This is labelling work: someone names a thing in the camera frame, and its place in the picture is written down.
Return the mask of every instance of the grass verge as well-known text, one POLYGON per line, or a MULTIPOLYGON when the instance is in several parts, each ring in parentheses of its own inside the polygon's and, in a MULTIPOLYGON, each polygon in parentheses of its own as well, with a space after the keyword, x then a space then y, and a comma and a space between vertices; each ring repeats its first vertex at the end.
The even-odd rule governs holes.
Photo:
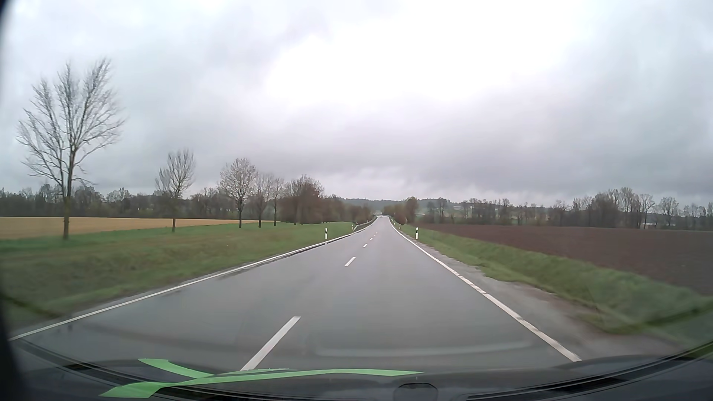
POLYGON ((0 240, 3 304, 11 329, 268 258, 352 231, 351 223, 235 224, 0 240))
MULTIPOLYGON (((401 231, 415 237, 416 229, 401 231)), ((708 342, 713 297, 591 263, 419 228, 419 242, 501 281, 527 283, 597 310, 583 320, 615 334, 650 332, 684 346, 708 342)))

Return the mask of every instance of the road shoulder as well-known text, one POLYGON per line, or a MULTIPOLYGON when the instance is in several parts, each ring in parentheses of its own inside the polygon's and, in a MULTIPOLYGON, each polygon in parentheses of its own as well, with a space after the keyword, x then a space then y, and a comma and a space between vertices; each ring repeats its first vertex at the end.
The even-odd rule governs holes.
POLYGON ((596 314, 596 310, 573 304, 526 284, 489 278, 477 266, 466 265, 426 244, 416 242, 433 257, 492 294, 584 360, 616 355, 670 355, 682 350, 671 342, 648 335, 604 333, 578 318, 586 313, 596 314))

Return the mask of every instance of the treeline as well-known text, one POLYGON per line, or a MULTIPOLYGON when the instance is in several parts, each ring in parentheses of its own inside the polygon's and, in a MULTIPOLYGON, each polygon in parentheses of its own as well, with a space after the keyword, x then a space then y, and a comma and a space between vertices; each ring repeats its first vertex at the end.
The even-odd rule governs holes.
MULTIPOLYGON (((246 198, 242 217, 257 220, 260 205, 256 204, 254 195, 246 198)), ((61 217, 63 212, 61 189, 57 185, 44 184, 36 192, 32 188, 23 188, 17 193, 0 189, 1 216, 61 217)), ((93 186, 82 185, 71 196, 72 216, 238 219, 238 214, 236 202, 218 187, 203 188, 191 196, 178 199, 175 211, 159 190, 151 194, 132 194, 125 188, 119 188, 102 194, 93 186)), ((265 208, 262 218, 274 220, 275 208, 265 208)), ((319 181, 309 176, 289 181, 277 198, 277 220, 284 222, 365 223, 370 219, 371 210, 368 207, 346 204, 336 195, 325 196, 319 181)))
MULTIPOLYGON (((460 203, 438 198, 429 201, 424 212, 418 216, 424 223, 713 230, 713 202, 707 207, 696 203, 681 206, 670 196, 657 202, 653 196, 637 194, 628 187, 574 198, 571 203, 557 200, 552 206, 514 205, 507 198, 471 198, 460 203)), ((396 208, 384 214, 396 218, 396 208)), ((416 217, 407 221, 416 221, 416 217)))
POLYGON ((405 199, 403 203, 384 206, 381 212, 393 217, 398 224, 407 224, 416 221, 416 212, 418 209, 419 200, 412 196, 405 199))

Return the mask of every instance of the green tape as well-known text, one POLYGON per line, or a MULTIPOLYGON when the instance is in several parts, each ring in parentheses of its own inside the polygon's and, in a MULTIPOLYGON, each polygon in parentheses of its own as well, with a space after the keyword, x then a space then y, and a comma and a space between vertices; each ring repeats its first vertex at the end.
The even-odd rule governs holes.
POLYGON ((230 382, 247 382, 251 380, 268 380, 268 379, 284 379, 288 377, 328 375, 332 373, 351 373, 353 375, 373 375, 373 376, 405 376, 417 375, 423 372, 412 372, 409 370, 386 370, 386 369, 322 369, 322 370, 303 370, 297 372, 273 372, 262 373, 256 375, 231 375, 231 376, 211 376, 199 377, 193 380, 184 382, 167 383, 167 382, 140 382, 130 385, 114 387, 113 389, 101 394, 101 397, 115 398, 149 398, 158 390, 166 387, 191 386, 191 385, 214 385, 219 383, 230 382))
POLYGON ((216 374, 216 376, 244 375, 245 373, 274 372, 275 370, 291 370, 291 369, 252 369, 252 370, 236 370, 236 371, 234 371, 234 372, 218 373, 218 374, 216 374))
POLYGON ((199 372, 197 370, 188 369, 187 367, 178 366, 176 364, 168 362, 168 359, 141 358, 139 360, 141 362, 144 362, 146 365, 157 367, 161 370, 165 370, 166 372, 171 372, 171 373, 175 373, 177 375, 182 375, 182 376, 193 377, 194 379, 200 379, 201 377, 213 376, 212 373, 199 372))

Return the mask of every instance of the cloudy sky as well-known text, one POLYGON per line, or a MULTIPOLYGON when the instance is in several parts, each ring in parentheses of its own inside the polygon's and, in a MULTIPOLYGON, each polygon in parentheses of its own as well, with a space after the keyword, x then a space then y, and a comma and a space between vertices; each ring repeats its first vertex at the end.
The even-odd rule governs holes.
POLYGON ((248 157, 344 197, 551 203, 630 186, 713 201, 710 1, 38 1, 2 21, 0 186, 38 187, 31 85, 108 56, 128 122, 86 163, 152 192, 248 157))

